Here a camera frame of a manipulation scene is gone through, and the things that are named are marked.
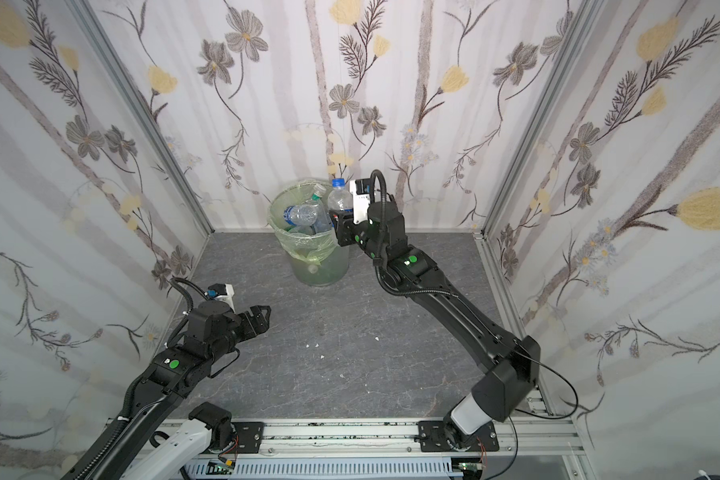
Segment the clear bottle blue cap pepsi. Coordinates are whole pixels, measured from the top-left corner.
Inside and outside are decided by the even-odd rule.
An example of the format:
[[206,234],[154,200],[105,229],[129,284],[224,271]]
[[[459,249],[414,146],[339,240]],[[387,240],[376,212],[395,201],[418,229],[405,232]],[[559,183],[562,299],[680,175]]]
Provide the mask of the clear bottle blue cap pepsi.
[[327,197],[327,208],[334,232],[339,234],[347,221],[354,219],[353,196],[343,178],[334,178]]

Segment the clear bottle blue label white cap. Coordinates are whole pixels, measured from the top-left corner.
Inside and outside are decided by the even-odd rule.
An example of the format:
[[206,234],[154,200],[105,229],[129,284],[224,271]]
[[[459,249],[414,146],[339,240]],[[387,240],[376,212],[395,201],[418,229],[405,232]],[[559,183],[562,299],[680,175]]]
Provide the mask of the clear bottle blue label white cap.
[[283,213],[283,219],[291,226],[313,226],[319,218],[320,209],[312,203],[289,206]]

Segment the clear bottle blue label bottom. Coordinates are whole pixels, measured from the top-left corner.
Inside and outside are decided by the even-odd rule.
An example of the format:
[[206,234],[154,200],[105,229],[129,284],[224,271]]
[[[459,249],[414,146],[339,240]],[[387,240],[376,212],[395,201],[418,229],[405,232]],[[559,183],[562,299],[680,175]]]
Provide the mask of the clear bottle blue label bottom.
[[316,234],[321,234],[331,231],[333,229],[333,224],[325,208],[323,206],[317,206],[315,212],[316,218],[312,225],[314,232]]

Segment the clear bottle green ring grey cap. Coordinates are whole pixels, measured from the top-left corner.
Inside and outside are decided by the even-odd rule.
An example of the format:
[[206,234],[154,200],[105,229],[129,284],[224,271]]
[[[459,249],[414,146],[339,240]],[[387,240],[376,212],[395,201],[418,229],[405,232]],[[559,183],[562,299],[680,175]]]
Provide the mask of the clear bottle green ring grey cap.
[[323,202],[327,195],[327,187],[323,184],[315,184],[310,197],[312,202]]

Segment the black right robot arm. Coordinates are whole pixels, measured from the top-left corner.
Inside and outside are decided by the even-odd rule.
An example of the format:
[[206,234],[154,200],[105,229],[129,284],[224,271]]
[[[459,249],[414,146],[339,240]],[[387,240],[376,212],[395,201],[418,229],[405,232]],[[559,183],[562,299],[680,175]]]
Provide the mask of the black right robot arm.
[[443,419],[445,443],[467,447],[493,421],[507,420],[538,383],[540,347],[493,322],[448,280],[438,264],[412,245],[405,219],[387,191],[383,174],[349,185],[352,208],[332,209],[340,246],[356,245],[372,261],[388,294],[412,300],[431,314],[466,349],[483,376]]

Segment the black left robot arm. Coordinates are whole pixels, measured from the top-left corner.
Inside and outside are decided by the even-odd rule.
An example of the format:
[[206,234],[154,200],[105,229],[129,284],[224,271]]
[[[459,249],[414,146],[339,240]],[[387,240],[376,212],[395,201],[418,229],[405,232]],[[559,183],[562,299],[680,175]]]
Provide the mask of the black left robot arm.
[[128,386],[120,411],[65,479],[118,479],[154,432],[205,379],[224,371],[216,364],[238,345],[266,333],[272,309],[254,305],[238,313],[232,288],[214,284],[207,290],[173,277],[170,285],[185,299],[187,310],[170,334],[165,349]]

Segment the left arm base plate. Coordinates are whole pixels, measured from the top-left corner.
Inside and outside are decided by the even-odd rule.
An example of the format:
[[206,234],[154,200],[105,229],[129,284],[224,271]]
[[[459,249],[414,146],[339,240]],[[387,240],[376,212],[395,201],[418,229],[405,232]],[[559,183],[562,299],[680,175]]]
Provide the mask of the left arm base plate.
[[264,427],[264,422],[231,422],[227,439],[222,443],[221,454],[258,454]]

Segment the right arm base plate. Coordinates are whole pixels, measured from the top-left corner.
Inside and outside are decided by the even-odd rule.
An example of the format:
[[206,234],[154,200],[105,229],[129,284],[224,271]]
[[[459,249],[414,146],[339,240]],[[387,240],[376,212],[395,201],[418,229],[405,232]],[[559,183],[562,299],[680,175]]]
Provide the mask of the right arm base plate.
[[454,424],[443,420],[421,420],[416,440],[425,453],[496,452],[500,449],[493,422],[473,434],[462,433]]

